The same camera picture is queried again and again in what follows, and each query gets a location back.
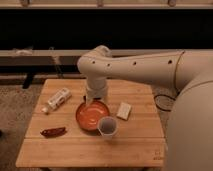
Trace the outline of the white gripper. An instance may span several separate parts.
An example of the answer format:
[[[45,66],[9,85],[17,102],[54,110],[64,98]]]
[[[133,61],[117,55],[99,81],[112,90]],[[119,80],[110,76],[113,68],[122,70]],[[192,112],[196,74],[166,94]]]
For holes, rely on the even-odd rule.
[[[96,99],[99,99],[101,102],[106,103],[107,94],[108,94],[107,86],[101,89],[92,89],[92,88],[86,87],[86,103],[89,104]]]

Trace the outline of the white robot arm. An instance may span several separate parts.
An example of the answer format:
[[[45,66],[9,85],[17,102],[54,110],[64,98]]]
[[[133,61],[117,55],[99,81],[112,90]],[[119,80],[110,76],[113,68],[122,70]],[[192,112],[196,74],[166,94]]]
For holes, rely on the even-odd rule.
[[[114,58],[106,46],[82,55],[88,98],[107,94],[107,79],[172,88],[178,93],[166,129],[163,171],[213,171],[213,50],[178,50]]]

